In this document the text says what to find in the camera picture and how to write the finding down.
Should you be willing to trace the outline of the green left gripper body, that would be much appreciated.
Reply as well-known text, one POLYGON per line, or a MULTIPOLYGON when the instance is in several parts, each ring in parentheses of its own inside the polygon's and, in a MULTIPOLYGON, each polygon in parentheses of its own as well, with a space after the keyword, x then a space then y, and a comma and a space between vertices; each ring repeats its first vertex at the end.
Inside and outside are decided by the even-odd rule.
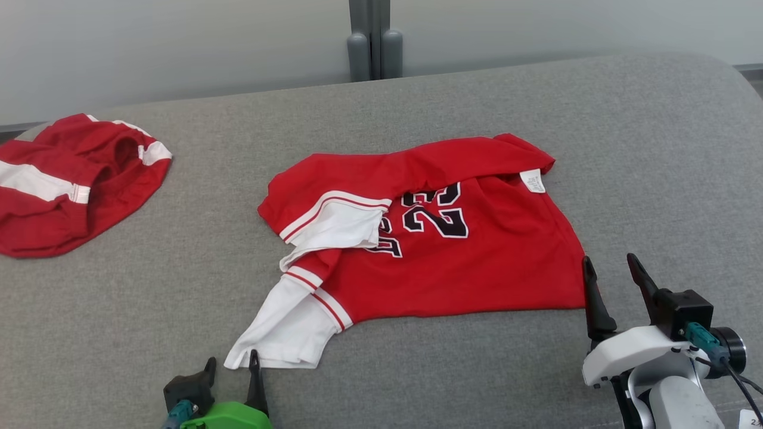
POLYGON ((244 403, 216 403, 198 418, 185 421, 180 428, 273 428, 269 416, 244 403))

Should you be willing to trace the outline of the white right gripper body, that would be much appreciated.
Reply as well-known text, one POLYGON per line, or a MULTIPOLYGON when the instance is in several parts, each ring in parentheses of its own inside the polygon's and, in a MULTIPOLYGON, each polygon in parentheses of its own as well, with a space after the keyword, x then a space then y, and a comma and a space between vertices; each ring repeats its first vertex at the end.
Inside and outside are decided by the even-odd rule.
POLYGON ((584 358, 582 377, 592 387, 632 371, 633 385, 650 386, 667 377, 703 380, 703 364, 686 340, 673 341, 655 326, 631 328, 603 340, 584 358))

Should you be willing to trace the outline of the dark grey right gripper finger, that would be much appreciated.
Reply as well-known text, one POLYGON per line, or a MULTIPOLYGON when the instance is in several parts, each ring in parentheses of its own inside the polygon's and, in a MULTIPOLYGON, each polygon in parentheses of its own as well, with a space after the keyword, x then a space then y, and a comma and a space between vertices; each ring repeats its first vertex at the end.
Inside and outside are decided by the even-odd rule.
POLYGON ((600 344, 603 340, 607 340, 618 333, 618 324, 610 317, 607 307, 603 303, 597 284, 597 272, 589 256, 583 258, 582 272, 588 338, 592 344, 600 344))
POLYGON ((643 296, 643 301, 645 303, 648 315, 655 316, 657 312, 655 295, 657 291, 659 291, 659 288, 656 286, 654 280, 652 280, 643 264, 641 264, 637 255, 634 253, 627 253, 626 260, 629 266, 632 280, 641 291, 641 296, 643 296))

